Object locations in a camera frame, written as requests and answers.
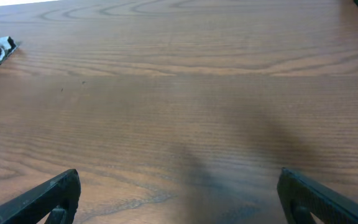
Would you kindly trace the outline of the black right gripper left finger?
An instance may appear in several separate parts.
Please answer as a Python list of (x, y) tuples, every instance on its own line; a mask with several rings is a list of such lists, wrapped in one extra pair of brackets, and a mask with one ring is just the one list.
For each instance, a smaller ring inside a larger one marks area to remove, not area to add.
[(77, 170), (68, 169), (0, 205), (0, 224), (73, 223), (81, 194)]

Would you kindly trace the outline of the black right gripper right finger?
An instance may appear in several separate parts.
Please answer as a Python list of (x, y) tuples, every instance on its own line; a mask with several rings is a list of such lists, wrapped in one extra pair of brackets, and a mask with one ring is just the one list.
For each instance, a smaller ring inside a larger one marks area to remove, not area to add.
[(288, 223), (358, 223), (358, 203), (297, 171), (282, 168), (277, 192)]

